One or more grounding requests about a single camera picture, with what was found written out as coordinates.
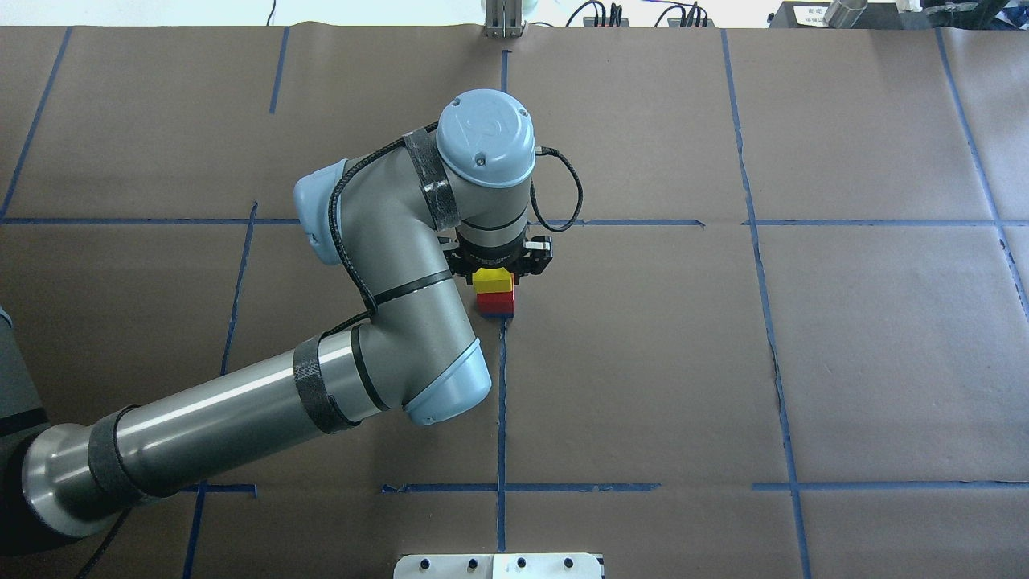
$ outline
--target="red block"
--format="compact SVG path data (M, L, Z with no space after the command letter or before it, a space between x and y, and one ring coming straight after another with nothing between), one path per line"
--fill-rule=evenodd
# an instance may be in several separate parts
M477 294L478 313L487 316L514 316L514 293Z

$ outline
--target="stacked blocks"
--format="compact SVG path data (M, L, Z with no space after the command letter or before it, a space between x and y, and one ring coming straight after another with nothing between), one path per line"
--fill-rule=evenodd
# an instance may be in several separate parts
M514 318L514 274L503 267L484 267L471 274L471 284L483 318Z

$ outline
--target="yellow block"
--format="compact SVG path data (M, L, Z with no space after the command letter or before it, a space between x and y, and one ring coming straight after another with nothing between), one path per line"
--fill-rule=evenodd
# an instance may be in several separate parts
M476 294L503 294L514 291L514 276L511 272L500 268L481 267L471 274L471 285Z

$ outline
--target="robotic arm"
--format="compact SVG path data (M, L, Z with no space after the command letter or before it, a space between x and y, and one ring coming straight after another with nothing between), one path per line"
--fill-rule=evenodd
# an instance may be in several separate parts
M27 439L7 468L21 476L5 488L4 533L77 540L128 507L379 412L403 408L431 425L486 398L490 375L453 274L505 266L521 276L548 262L549 238L526 239L532 120L512 97L476 89L445 108L434 134L426 129L294 189L311 246L347 266L365 315L92 427L59 425ZM456 241L437 237L452 226Z

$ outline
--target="light blue cap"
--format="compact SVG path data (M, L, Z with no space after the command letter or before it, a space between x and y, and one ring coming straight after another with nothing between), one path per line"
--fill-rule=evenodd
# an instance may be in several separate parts
M403 410L412 423L426 427L453 419L474 407L490 394L493 381L478 338Z
M436 146L455 173L491 188L517 185L536 166L532 117L514 97L493 88L462 93L443 108Z
M343 177L343 168L347 164L344 158L335 165L319 169L296 181L293 186L293 203L296 214L300 217L300 226L308 236L308 243L315 254L325 264L340 264L340 254L332 244L332 234L328 230L328 197L335 188L335 183Z

